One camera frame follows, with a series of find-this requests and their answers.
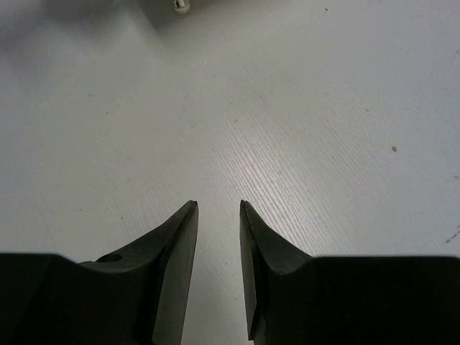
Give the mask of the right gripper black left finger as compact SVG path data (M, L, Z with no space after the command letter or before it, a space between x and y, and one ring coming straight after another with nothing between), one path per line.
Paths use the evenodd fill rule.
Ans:
M198 204L188 201L131 243L82 262L97 299L108 304L104 344L180 344L198 237Z

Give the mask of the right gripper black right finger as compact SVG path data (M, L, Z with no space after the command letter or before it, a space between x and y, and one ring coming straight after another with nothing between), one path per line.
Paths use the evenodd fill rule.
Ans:
M248 201L240 203L241 268L248 338L254 344L302 344L307 338L312 257L271 229Z

